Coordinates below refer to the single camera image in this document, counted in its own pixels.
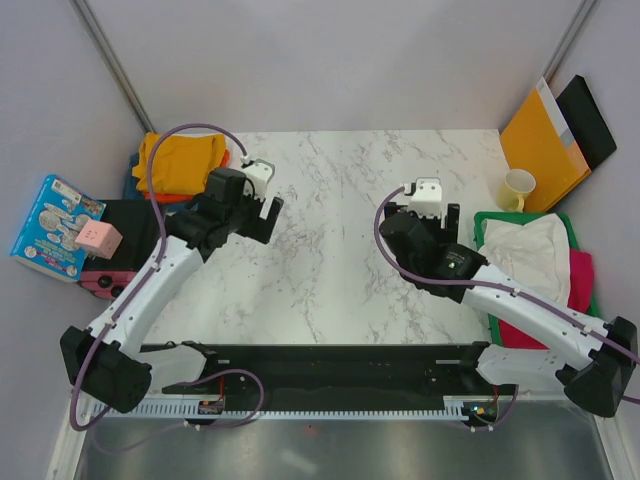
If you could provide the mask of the white t shirt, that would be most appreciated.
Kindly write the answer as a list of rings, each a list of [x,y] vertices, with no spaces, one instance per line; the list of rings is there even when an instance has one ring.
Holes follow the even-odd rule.
[[[488,219],[482,223],[479,252],[522,285],[567,306],[570,247],[562,220],[544,215],[524,225]]]

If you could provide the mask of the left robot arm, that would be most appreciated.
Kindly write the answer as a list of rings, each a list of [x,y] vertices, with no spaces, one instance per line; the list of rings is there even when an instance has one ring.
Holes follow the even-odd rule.
[[[220,371],[195,343],[156,351],[142,345],[168,302],[231,235],[270,241],[283,206],[267,197],[274,175],[263,160],[239,170],[218,168],[203,193],[165,218],[155,249],[116,300],[86,329],[70,327],[62,335],[74,399],[86,393],[127,413],[150,391],[180,383],[198,393],[216,388]]]

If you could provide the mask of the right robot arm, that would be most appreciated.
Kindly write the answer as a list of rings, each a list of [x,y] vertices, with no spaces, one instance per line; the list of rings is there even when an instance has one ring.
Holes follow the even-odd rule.
[[[458,368],[465,391],[477,394],[491,384],[522,385],[540,377],[600,417],[614,417],[629,401],[626,388],[639,364],[638,331],[631,321],[621,316],[604,321],[544,299],[480,253],[444,242],[439,228],[390,198],[376,210],[374,240],[385,260],[417,289],[495,316],[558,357],[509,368],[506,350],[484,344],[476,359]]]

